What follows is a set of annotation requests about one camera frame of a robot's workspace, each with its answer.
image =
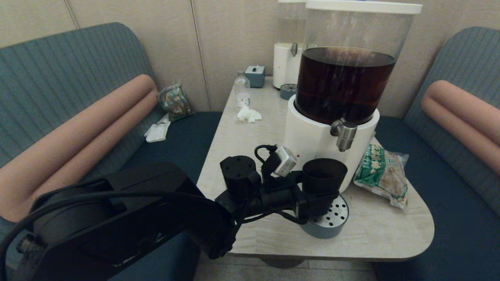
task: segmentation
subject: drink dispenser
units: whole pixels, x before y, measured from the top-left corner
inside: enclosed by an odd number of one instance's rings
[[[276,88],[297,84],[306,31],[306,0],[278,0],[278,36],[274,44],[273,81]]]
[[[297,94],[288,101],[284,144],[301,164],[343,162],[345,190],[372,138],[377,105],[422,5],[308,0]]]

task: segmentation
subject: wall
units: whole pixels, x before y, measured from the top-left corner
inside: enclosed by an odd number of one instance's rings
[[[75,28],[62,0],[0,0],[0,48]]]
[[[499,0],[385,1],[423,4],[378,107],[386,116],[404,116],[453,34],[500,30]],[[222,111],[238,70],[260,64],[273,73],[278,8],[277,0],[0,0],[0,47],[121,22],[146,48],[159,87],[182,82],[197,111]]]

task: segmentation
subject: floor tile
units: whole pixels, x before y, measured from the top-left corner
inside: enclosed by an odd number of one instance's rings
[[[342,270],[344,281],[377,281],[375,272],[367,270]]]
[[[340,270],[199,263],[194,281],[343,281]]]
[[[247,265],[247,266],[266,266],[266,267],[268,266],[260,258],[234,256],[231,255],[230,253],[217,259],[209,259],[209,257],[204,252],[201,252],[199,256],[199,262],[206,264]],[[308,268],[308,263],[305,260],[303,263],[295,266],[294,268],[306,269]]]
[[[364,261],[308,260],[310,269],[372,271],[372,264]]]

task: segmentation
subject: white table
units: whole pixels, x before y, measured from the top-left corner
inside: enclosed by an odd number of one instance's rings
[[[234,93],[229,96],[197,182],[209,199],[214,200],[226,189],[219,166],[223,159],[249,156],[260,172],[261,163],[254,156],[254,148],[283,143],[287,101],[280,98],[272,78],[266,78],[263,88],[251,89],[251,95],[250,108],[262,114],[262,120],[256,123],[240,122]],[[244,224],[236,235],[231,253],[265,259],[404,261],[421,254],[431,244],[434,221],[411,184],[405,210],[352,183],[342,196],[350,213],[338,236],[318,239],[299,225],[272,214]]]

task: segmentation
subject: white base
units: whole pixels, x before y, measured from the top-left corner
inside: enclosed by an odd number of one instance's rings
[[[292,56],[292,43],[274,44],[272,85],[280,88],[283,84],[297,84],[301,67],[302,44],[298,44],[297,54]]]
[[[337,137],[330,134],[330,125],[311,120],[300,114],[295,108],[295,95],[288,100],[286,126],[283,145],[298,155],[298,163],[294,170],[302,170],[302,166],[317,158],[338,160],[347,166],[347,174],[340,186],[342,193],[353,179],[354,173],[372,139],[375,127],[380,119],[375,109],[370,121],[358,125],[351,148],[340,152],[337,148]]]

